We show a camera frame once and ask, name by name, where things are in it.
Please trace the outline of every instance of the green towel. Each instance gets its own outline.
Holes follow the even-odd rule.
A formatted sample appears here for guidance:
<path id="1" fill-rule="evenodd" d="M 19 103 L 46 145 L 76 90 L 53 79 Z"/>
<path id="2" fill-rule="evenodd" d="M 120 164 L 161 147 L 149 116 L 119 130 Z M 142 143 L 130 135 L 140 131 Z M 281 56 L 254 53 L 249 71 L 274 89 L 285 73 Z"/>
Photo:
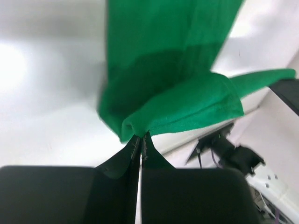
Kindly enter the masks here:
<path id="1" fill-rule="evenodd" d="M 108 86 L 98 112 L 122 142 L 242 116 L 242 97 L 295 76 L 282 69 L 229 79 L 210 71 L 241 4 L 109 1 Z"/>

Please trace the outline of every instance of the black pad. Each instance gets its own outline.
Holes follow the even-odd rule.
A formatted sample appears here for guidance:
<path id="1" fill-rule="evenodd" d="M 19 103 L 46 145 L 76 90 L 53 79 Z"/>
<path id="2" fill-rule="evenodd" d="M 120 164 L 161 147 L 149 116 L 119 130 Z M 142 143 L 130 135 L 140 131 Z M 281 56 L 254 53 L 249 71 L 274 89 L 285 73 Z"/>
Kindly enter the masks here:
<path id="1" fill-rule="evenodd" d="M 143 169 L 142 224 L 258 224 L 243 175 L 232 169 Z"/>
<path id="2" fill-rule="evenodd" d="M 0 223 L 134 224 L 139 142 L 134 136 L 97 168 L 0 169 Z"/>
<path id="3" fill-rule="evenodd" d="M 271 90 L 299 116 L 299 80 L 281 80 L 270 86 Z"/>

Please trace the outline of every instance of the purple cable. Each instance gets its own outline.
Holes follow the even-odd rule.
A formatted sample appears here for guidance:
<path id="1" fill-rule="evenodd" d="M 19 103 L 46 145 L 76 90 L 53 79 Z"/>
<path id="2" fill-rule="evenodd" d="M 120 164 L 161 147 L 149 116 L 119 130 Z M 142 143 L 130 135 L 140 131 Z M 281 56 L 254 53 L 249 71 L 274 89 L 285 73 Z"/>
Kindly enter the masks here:
<path id="1" fill-rule="evenodd" d="M 212 154 L 212 160 L 215 163 L 216 167 L 222 168 L 222 166 L 219 163 L 216 162 L 213 150 L 211 150 L 211 154 Z"/>
<path id="2" fill-rule="evenodd" d="M 279 224 L 279 210 L 278 209 L 275 209 L 275 222 L 274 224 Z"/>

